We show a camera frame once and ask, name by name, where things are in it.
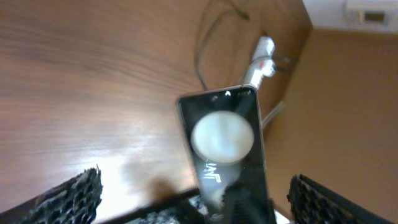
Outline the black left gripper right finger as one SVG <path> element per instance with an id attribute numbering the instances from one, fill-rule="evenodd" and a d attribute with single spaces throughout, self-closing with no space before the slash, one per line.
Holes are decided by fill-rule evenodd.
<path id="1" fill-rule="evenodd" d="M 292 177 L 287 200 L 299 224 L 392 224 L 302 174 Z"/>

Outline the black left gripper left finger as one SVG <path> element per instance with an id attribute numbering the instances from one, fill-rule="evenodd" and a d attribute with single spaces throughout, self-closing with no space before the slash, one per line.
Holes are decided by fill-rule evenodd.
<path id="1" fill-rule="evenodd" d="M 1 213 L 1 223 L 92 223 L 101 203 L 101 170 L 90 168 Z"/>

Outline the black Samsung Galaxy smartphone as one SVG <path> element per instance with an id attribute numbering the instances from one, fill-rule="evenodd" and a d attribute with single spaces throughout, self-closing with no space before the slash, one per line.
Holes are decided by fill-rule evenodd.
<path id="1" fill-rule="evenodd" d="M 238 85 L 182 95 L 177 109 L 205 222 L 275 223 L 257 90 Z"/>

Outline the white power strip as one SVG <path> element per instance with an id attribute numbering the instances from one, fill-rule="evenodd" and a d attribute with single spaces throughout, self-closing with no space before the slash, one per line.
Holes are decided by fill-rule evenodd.
<path id="1" fill-rule="evenodd" d="M 268 36 L 261 36 L 253 53 L 252 61 L 244 71 L 239 83 L 252 85 L 258 90 L 264 78 L 272 78 L 275 73 L 275 63 L 272 59 L 274 50 L 274 41 Z"/>

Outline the white wall socket plate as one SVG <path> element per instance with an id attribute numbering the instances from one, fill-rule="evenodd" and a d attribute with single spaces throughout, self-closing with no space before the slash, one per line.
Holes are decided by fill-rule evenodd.
<path id="1" fill-rule="evenodd" d="M 348 23 L 368 29 L 397 29 L 397 1 L 349 0 L 345 4 Z"/>

